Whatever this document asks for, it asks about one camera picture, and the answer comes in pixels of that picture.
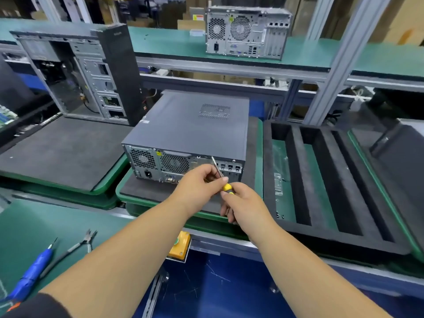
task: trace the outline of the ventilation holes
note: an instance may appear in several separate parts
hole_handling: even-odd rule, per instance
[[[185,157],[162,153],[160,161],[162,167],[168,169],[172,173],[184,174],[188,171],[188,161]]]
[[[212,119],[228,119],[230,107],[204,104],[199,112],[199,117]]]
[[[210,39],[224,39],[225,21],[224,19],[212,18],[209,21],[208,36]]]
[[[250,20],[244,15],[239,15],[231,22],[231,37],[235,40],[242,41],[249,36],[251,29]]]
[[[138,167],[143,168],[156,168],[154,157],[144,150],[131,150],[131,159],[133,163]]]

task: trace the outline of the pliers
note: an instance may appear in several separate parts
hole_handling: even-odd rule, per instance
[[[78,242],[77,244],[75,244],[74,246],[70,247],[68,250],[66,250],[64,253],[61,254],[60,257],[58,257],[57,259],[55,259],[54,261],[52,261],[45,269],[43,272],[41,272],[40,274],[40,279],[44,278],[49,272],[50,270],[52,270],[56,264],[58,264],[59,262],[61,262],[64,258],[66,258],[69,254],[71,254],[73,251],[75,251],[77,248],[79,248],[80,246],[82,246],[83,244],[87,244],[87,253],[90,253],[92,251],[92,246],[91,246],[91,240],[93,239],[93,237],[97,234],[97,230],[94,231],[93,233],[91,233],[91,230],[88,229],[84,239],[81,242]]]

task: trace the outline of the yellow warning sticker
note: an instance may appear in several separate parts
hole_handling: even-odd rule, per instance
[[[193,20],[194,21],[205,21],[204,15],[203,14],[194,14],[193,15]]]

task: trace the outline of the black sleeve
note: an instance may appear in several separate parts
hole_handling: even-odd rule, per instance
[[[72,318],[68,311],[52,296],[38,293],[19,307],[3,315],[3,318]]]

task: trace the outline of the forearm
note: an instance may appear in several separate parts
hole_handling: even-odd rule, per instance
[[[259,251],[296,317],[389,317],[278,225],[266,235]]]
[[[42,292],[73,317],[131,317],[187,220],[166,200],[98,246]]]

